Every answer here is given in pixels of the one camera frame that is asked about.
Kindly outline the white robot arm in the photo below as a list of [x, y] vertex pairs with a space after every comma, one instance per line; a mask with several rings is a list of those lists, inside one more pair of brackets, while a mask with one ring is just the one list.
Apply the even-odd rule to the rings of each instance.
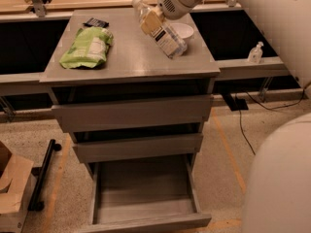
[[[202, 0], [157, 0], [149, 34]], [[237, 0], [306, 94], [311, 84], [311, 0]], [[261, 144], [248, 179], [242, 233], [311, 233], [311, 116], [295, 118]]]

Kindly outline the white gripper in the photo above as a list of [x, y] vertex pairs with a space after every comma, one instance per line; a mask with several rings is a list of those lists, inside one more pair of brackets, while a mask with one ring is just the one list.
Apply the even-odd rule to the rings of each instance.
[[149, 35], [158, 29], [165, 21], [165, 18], [176, 20], [190, 12], [203, 0], [157, 0], [158, 7], [147, 7], [143, 9], [140, 27]]

